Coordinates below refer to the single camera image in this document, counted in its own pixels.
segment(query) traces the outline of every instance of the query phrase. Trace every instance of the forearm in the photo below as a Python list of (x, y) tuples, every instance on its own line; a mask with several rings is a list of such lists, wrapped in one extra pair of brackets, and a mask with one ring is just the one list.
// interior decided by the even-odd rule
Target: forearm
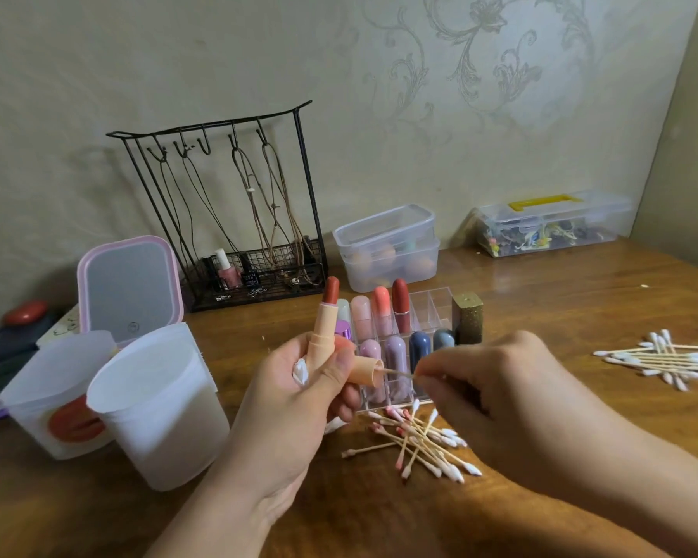
[(257, 558), (270, 522), (259, 502), (227, 477), (213, 473), (202, 480), (147, 558)]
[(614, 489), (585, 506), (676, 558), (698, 558), (698, 459), (648, 433), (633, 450)]

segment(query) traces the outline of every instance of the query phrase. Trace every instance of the hand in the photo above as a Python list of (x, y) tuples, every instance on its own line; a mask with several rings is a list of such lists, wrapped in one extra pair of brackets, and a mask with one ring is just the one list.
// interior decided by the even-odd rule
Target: hand
[(354, 344), (343, 337), (304, 389), (295, 382), (292, 367), (309, 339), (295, 337), (261, 362), (211, 472), (246, 486), (270, 525), (292, 505), (327, 420), (349, 422), (360, 405), (359, 388), (346, 383)]
[[(488, 466), (575, 505), (618, 489), (621, 466), (642, 435), (649, 436), (600, 401), (529, 332), (438, 350), (422, 358), (415, 378)], [(480, 394), (479, 408), (466, 397), (471, 387)]]

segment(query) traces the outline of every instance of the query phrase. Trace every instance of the transparent storage box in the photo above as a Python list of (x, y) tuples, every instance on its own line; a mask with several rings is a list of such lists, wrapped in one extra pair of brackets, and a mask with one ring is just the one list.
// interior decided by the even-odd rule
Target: transparent storage box
[[(413, 332), (422, 331), (429, 335), (431, 340), (437, 329), (452, 329), (453, 325), (453, 294), (449, 288), (438, 288), (428, 291), (417, 291), (409, 294), (411, 332), (399, 333), (395, 317), (390, 316), (391, 321), (359, 320), (352, 321), (352, 338), (359, 347), (364, 340), (372, 338), (380, 344), (382, 349), (382, 362), (387, 367), (388, 358), (385, 354), (385, 343), (392, 336), (400, 336), (406, 343), (406, 367), (411, 368), (409, 356), (409, 338)], [(372, 337), (357, 336), (357, 329), (367, 329)], [(382, 335), (379, 329), (392, 329), (390, 335)], [(419, 398), (421, 403), (430, 403), (427, 394), (414, 384), (411, 378), (386, 374), (383, 385), (379, 388), (361, 387), (362, 407), (361, 412), (374, 411), (388, 404), (410, 405)]]
[(408, 283), (437, 274), (440, 242), (435, 215), (416, 204), (372, 215), (335, 229), (333, 237), (354, 291), (389, 288), (397, 278)]
[(630, 209), (596, 190), (476, 207), (475, 238), (493, 257), (605, 243), (617, 238), (605, 221)]

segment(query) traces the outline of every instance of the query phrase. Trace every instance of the wall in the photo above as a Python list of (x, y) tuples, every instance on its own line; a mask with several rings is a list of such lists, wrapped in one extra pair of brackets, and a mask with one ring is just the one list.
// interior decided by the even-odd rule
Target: wall
[(698, 19), (631, 238), (698, 265)]
[[(588, 188), (638, 202), (697, 5), (0, 0), (0, 312), (32, 295), (72, 300), (90, 247), (160, 232), (112, 129), (312, 98), (304, 130), (326, 233), (413, 201), (437, 213), (447, 245), (474, 205)], [(293, 129), (269, 133), (307, 231)], [(255, 246), (228, 141), (211, 140), (211, 157), (192, 156), (229, 236)], [(266, 183), (253, 131), (240, 140)], [(210, 253), (223, 238), (182, 191)]]

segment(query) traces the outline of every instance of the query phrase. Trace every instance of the wooden table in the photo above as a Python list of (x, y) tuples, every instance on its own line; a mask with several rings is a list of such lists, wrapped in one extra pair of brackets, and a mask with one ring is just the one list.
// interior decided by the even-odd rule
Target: wooden table
[[(437, 278), (410, 288), (441, 286), (481, 296), (486, 337), (517, 328), (538, 333), (606, 403), (698, 456), (698, 382), (680, 394), (659, 379), (590, 356), (665, 327), (678, 341), (698, 344), (698, 269), (626, 240), (496, 260), (458, 249), (440, 254)], [(344, 286), (342, 296), (352, 295)], [(231, 422), (253, 366), (311, 328), (318, 301), (313, 296), (187, 317)], [(404, 487), (393, 468), (394, 451), (342, 460), (341, 450), (375, 443), (366, 422), (358, 418), (326, 438), (264, 556), (662, 555), (609, 522), (536, 496), (483, 465), (484, 476), (466, 476), (465, 486), (418, 469)], [(116, 446), (56, 462), (4, 420), (0, 558), (139, 556), (193, 487), (151, 491)]]

